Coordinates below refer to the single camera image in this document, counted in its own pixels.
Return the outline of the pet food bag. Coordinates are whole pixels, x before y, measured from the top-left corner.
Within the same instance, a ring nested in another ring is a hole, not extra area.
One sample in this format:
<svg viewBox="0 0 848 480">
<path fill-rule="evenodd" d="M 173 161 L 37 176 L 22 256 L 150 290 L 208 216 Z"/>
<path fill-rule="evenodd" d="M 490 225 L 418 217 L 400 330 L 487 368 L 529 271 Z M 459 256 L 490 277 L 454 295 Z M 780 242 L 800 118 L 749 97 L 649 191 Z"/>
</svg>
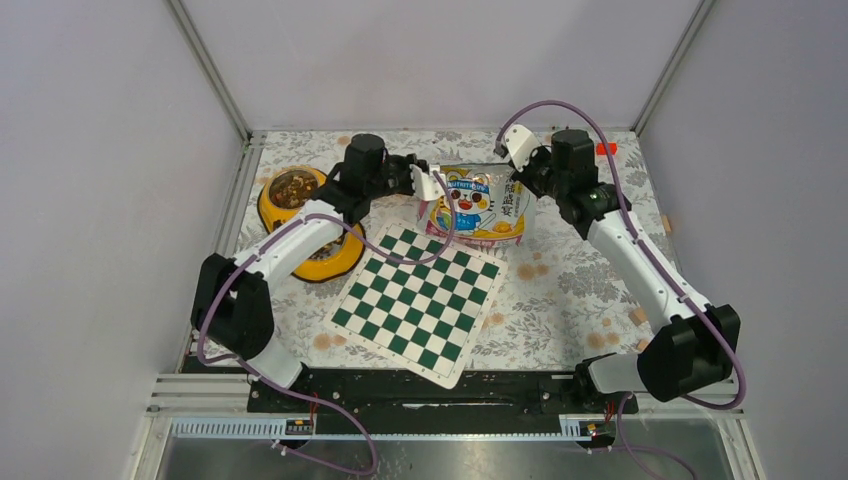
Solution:
<svg viewBox="0 0 848 480">
<path fill-rule="evenodd" d="M 513 167 L 465 163 L 443 166 L 441 172 L 448 195 L 420 204 L 420 230 L 445 237 L 453 229 L 456 241 L 485 248 L 519 245 L 534 236 L 537 197 L 513 178 Z M 455 217 L 445 199 L 452 202 Z"/>
</svg>

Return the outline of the wooden cube near right arm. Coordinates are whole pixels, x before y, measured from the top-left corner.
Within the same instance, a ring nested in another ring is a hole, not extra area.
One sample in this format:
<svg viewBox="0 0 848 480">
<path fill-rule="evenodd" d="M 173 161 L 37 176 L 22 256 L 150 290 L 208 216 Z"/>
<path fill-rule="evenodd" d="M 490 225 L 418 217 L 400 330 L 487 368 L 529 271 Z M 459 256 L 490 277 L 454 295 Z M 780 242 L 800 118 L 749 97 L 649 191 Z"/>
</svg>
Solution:
<svg viewBox="0 0 848 480">
<path fill-rule="evenodd" d="M 649 322 L 646 311 L 642 307 L 633 309 L 628 314 L 628 317 L 635 326 L 641 326 Z"/>
</svg>

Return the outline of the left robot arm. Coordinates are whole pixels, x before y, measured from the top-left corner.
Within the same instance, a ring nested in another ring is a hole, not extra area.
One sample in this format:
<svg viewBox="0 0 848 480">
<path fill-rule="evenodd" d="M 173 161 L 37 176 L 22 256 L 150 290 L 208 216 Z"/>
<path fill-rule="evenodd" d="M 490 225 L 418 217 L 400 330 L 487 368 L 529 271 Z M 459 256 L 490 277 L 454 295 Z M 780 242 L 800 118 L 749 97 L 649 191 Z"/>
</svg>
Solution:
<svg viewBox="0 0 848 480">
<path fill-rule="evenodd" d="M 272 398 L 288 411 L 309 401 L 304 368 L 275 336 L 271 291 L 321 247 L 349 233 L 374 200 L 400 194 L 433 201 L 447 191 L 439 166 L 413 154 L 388 152 L 374 134 L 356 134 L 343 159 L 327 174 L 292 219 L 256 245 L 232 257 L 213 253 L 202 263 L 191 323 L 199 339 L 211 339 L 272 386 Z"/>
</svg>

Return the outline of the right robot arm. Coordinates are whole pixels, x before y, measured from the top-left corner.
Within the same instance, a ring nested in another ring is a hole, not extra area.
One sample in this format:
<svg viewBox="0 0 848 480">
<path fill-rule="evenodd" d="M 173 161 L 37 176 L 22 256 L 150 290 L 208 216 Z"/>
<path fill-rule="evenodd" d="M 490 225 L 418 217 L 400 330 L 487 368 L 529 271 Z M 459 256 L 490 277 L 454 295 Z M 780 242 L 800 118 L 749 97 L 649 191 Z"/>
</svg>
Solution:
<svg viewBox="0 0 848 480">
<path fill-rule="evenodd" d="M 645 312 L 654 333 L 636 354 L 581 362 L 575 402 L 597 412 L 617 392 L 647 392 L 668 402 L 728 379 L 741 321 L 715 306 L 662 256 L 617 186 L 599 178 L 596 147 L 584 130 L 555 132 L 548 146 L 527 128 L 508 128 L 502 144 L 514 179 L 555 201 L 561 218 L 611 264 Z"/>
</svg>

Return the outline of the yellow double pet bowl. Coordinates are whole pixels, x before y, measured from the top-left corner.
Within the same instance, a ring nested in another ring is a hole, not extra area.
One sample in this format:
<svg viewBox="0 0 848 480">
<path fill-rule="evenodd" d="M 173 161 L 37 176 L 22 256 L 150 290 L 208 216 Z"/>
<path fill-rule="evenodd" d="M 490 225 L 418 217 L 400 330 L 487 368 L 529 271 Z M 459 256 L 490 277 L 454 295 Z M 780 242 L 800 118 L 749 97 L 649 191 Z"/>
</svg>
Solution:
<svg viewBox="0 0 848 480">
<path fill-rule="evenodd" d="M 326 174 L 307 166 L 288 167 L 267 178 L 257 197 L 257 212 L 268 234 L 293 218 L 326 181 Z M 344 232 L 322 246 L 292 276 L 307 283 L 324 283 L 350 273 L 365 253 L 362 241 Z"/>
</svg>

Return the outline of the red rectangular block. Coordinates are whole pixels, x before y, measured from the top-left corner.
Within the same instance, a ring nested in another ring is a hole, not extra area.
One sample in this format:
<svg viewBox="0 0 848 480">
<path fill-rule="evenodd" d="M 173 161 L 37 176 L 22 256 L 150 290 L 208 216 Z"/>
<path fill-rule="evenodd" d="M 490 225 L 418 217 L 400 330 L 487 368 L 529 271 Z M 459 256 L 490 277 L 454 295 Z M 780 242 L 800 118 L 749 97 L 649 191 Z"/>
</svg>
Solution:
<svg viewBox="0 0 848 480">
<path fill-rule="evenodd" d="M 603 142 L 597 143 L 595 146 L 595 152 L 597 156 L 606 156 L 612 155 L 614 156 L 618 151 L 618 145 L 615 142 L 608 142 L 604 144 Z"/>
</svg>

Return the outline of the floral tablecloth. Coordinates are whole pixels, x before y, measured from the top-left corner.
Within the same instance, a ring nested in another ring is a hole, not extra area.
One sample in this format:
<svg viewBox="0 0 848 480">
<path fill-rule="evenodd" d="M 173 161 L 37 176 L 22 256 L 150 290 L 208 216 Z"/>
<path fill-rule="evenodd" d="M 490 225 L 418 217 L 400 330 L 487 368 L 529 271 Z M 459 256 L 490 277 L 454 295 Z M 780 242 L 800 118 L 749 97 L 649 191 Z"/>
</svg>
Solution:
<svg viewBox="0 0 848 480">
<path fill-rule="evenodd" d="M 496 158 L 494 131 L 385 131 L 391 153 L 415 153 L 439 165 L 489 163 Z M 266 132 L 254 154 L 261 154 L 251 184 L 235 250 L 265 237 L 257 196 L 267 178 L 286 167 L 306 165 L 324 172 L 342 160 L 351 131 Z M 652 178 L 639 140 L 623 131 L 607 132 L 618 145 L 614 155 L 619 180 L 655 245 L 676 261 L 664 231 Z M 372 203 L 365 219 L 369 240 L 392 218 L 415 223 L 418 203 L 395 196 Z M 609 352 L 637 351 L 652 337 L 648 323 L 635 326 L 628 314 L 639 307 L 613 268 L 562 221 L 552 200 L 536 206 L 535 233 L 520 245 L 483 251 L 508 263 L 467 364 L 479 370 L 571 370 L 580 361 Z M 347 278 L 305 283 L 289 278 L 272 297 L 277 338 L 309 367 L 395 368 L 396 364 L 349 343 L 323 325 L 323 318 Z"/>
</svg>

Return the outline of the green white chessboard mat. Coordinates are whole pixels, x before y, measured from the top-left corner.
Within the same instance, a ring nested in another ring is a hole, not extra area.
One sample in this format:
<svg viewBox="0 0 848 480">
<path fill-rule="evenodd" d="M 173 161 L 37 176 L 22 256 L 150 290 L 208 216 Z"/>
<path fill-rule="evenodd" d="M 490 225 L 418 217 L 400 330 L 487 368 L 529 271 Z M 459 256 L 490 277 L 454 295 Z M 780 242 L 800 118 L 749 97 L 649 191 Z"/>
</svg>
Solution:
<svg viewBox="0 0 848 480">
<path fill-rule="evenodd" d="M 507 272 L 505 261 L 388 221 L 323 319 L 349 343 L 445 388 L 464 372 Z"/>
</svg>

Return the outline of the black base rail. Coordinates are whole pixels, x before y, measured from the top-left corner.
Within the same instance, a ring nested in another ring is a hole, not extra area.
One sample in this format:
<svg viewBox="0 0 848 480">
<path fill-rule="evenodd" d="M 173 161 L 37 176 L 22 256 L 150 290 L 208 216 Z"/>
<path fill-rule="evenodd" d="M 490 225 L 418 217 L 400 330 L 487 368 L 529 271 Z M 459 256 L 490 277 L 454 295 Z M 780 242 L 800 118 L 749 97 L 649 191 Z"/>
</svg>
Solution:
<svg viewBox="0 0 848 480">
<path fill-rule="evenodd" d="M 525 413 L 613 412 L 624 392 L 603 394 L 573 371 L 466 370 L 447 388 L 405 369 L 304 368 L 289 389 L 354 413 L 378 407 L 496 406 Z"/>
</svg>

